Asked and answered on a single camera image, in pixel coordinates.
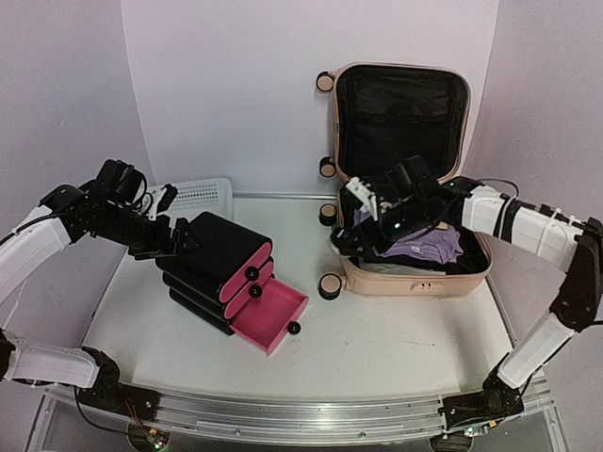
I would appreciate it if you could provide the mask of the beige hard-shell suitcase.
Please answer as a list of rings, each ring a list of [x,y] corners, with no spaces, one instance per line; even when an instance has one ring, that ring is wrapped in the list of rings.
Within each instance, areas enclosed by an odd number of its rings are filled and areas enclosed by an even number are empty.
[[[487,276],[484,239],[452,222],[470,88],[458,73],[385,63],[352,63],[320,73],[333,97],[334,154],[323,177],[342,185],[320,222],[343,267],[318,283],[327,300],[366,296],[461,297]]]

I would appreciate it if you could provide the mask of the black pink drawer organizer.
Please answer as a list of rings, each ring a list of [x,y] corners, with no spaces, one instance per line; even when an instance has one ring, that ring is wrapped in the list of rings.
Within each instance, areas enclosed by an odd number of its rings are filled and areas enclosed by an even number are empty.
[[[203,248],[155,260],[171,299],[267,355],[301,332],[308,297],[275,278],[269,237],[210,212],[189,223]]]

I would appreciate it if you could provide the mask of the white perforated plastic basket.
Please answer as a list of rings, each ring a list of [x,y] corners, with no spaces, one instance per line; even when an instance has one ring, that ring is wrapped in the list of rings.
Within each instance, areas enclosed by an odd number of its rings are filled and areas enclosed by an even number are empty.
[[[177,189],[177,194],[168,209],[158,211],[158,204],[167,192],[166,184],[151,186],[150,196],[145,197],[143,210],[151,206],[147,215],[155,219],[158,215],[166,215],[171,219],[171,225],[178,218],[189,221],[202,212],[211,212],[232,220],[234,217],[234,197],[231,182],[226,178],[203,179],[197,181],[171,183]]]

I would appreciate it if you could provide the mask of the purple shirt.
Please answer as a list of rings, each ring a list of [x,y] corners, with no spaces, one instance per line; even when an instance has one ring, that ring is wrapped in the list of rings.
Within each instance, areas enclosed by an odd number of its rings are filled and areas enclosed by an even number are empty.
[[[436,227],[431,231],[420,230],[397,240],[384,252],[373,252],[374,257],[367,257],[374,262],[380,260],[394,261],[396,258],[414,258],[419,261],[439,265],[456,264],[464,255],[461,246],[461,234],[452,226],[443,229]]]

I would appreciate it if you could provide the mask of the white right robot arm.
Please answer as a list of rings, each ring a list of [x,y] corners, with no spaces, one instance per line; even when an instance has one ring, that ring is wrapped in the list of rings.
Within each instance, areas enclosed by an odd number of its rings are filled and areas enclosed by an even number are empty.
[[[529,253],[541,270],[559,275],[559,288],[527,335],[497,365],[474,400],[484,417],[509,405],[523,387],[576,334],[601,324],[602,224],[578,220],[546,204],[531,204],[501,193],[490,180],[457,176],[440,182],[411,158],[386,174],[379,186],[352,178],[343,192],[368,215],[370,226],[340,227],[334,245],[346,255],[374,255],[396,241],[446,223],[483,234]]]

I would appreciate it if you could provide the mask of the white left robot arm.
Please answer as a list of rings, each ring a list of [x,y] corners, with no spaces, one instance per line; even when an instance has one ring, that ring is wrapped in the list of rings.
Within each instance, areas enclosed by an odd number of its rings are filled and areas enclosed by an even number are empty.
[[[165,211],[177,194],[163,188],[146,208],[146,177],[131,164],[107,159],[97,176],[81,186],[61,185],[1,240],[1,298],[7,299],[31,274],[82,237],[100,236],[123,245],[137,260],[179,257],[202,245],[184,218]],[[29,384],[64,384],[89,389],[108,412],[126,403],[126,391],[103,375],[109,359],[98,350],[56,347],[1,331],[1,378]]]

